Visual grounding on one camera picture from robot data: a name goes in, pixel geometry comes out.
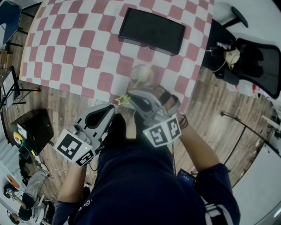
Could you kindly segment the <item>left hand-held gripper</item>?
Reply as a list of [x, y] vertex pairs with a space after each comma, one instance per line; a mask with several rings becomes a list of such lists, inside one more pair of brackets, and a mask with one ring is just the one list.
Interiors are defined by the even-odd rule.
[[73, 125], [62, 131], [54, 145], [55, 151], [78, 167], [89, 164], [104, 148], [102, 136], [114, 115], [115, 107], [111, 104], [85, 109]]

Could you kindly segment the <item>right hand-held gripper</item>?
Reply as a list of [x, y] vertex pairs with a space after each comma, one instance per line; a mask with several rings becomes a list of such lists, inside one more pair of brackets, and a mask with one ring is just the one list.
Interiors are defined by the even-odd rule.
[[167, 111], [162, 105], [165, 97], [159, 101], [153, 95], [153, 90], [129, 89], [127, 95], [130, 98], [130, 104], [143, 119], [146, 129], [142, 133], [154, 147], [160, 147], [173, 143], [181, 136], [177, 119], [180, 101], [176, 96], [172, 95], [177, 103]]

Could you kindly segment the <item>person's right hand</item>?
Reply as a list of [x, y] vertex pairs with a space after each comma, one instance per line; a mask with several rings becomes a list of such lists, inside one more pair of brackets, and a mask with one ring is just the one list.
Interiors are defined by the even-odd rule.
[[176, 103], [177, 103], [175, 98], [162, 86], [155, 87], [153, 90], [153, 95], [159, 101], [161, 101], [165, 97], [165, 101], [164, 101], [164, 103], [162, 103], [162, 105], [164, 106], [164, 108], [167, 111], [169, 111], [171, 108], [173, 108], [174, 105], [176, 105]]

